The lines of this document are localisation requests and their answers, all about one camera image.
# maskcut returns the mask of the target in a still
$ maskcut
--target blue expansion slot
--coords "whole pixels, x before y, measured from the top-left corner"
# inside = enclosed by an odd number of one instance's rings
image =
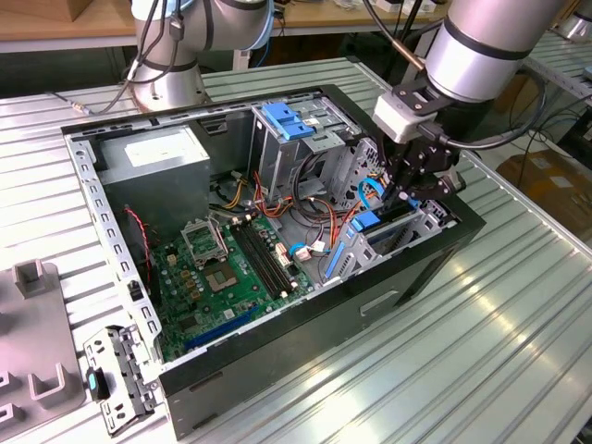
[[[212,328],[210,331],[206,331],[199,336],[196,336],[193,339],[186,340],[183,344],[185,346],[185,350],[191,350],[195,347],[199,347],[200,345],[204,345],[220,336],[227,334],[229,331],[236,330],[239,327],[248,324],[251,321],[251,315],[259,309],[259,306],[253,307],[248,312],[241,314],[240,316],[235,317],[234,319],[229,320],[226,324],[222,324],[216,328]]]
[[[344,248],[345,244],[341,242],[339,244],[339,247],[337,248],[337,251],[335,252],[335,255],[333,256],[333,259],[331,260],[331,263],[329,264],[329,267],[327,268],[325,278],[329,279],[331,277],[331,274],[333,273],[333,268],[335,268],[335,265],[337,264],[337,261],[339,260],[341,253],[343,253]]]

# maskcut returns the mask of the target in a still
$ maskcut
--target aluminum table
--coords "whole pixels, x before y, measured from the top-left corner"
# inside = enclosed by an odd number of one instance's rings
[[[386,89],[346,59],[204,80],[215,100],[336,83],[367,112]],[[116,91],[66,95],[100,108]],[[109,116],[136,112],[126,97]],[[0,269],[58,266],[83,374],[82,342],[129,322],[59,132],[87,119],[49,96],[0,101]],[[592,414],[592,252],[472,155],[459,169],[487,225],[420,296],[183,442],[570,442]],[[108,441],[90,395],[14,441],[88,439]],[[113,442],[172,440],[161,405]]]

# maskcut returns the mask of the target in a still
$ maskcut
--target green circuit board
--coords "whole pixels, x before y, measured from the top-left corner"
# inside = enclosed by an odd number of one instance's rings
[[[280,242],[277,233],[261,217],[256,218],[252,226],[277,260],[272,250],[275,243]],[[173,242],[152,250],[161,294],[155,309],[163,329],[160,346],[166,362],[185,354],[192,339],[202,338],[212,331],[216,333],[220,328],[233,329],[232,323],[238,324],[235,328],[240,327],[313,290],[311,280],[296,267],[291,269],[292,275],[286,272],[290,282],[297,284],[296,289],[287,297],[274,299],[233,238],[230,226],[220,226],[219,231],[228,248],[228,258],[224,262],[211,261],[198,267],[180,234]],[[194,252],[215,246],[209,230],[194,231],[188,238]]]

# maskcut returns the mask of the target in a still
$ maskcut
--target chip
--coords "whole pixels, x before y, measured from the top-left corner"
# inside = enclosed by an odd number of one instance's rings
[[[237,275],[228,262],[208,266],[203,271],[203,275],[214,293],[239,283]]]
[[[179,326],[182,330],[189,330],[197,326],[197,321],[195,320],[195,316],[189,316],[179,321]]]

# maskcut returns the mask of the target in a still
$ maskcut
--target yellow wire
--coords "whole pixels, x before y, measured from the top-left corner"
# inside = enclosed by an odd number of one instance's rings
[[[224,208],[230,210],[239,204],[239,200],[241,199],[241,190],[242,190],[242,181],[239,182],[237,186],[237,193],[228,205],[224,205]]]

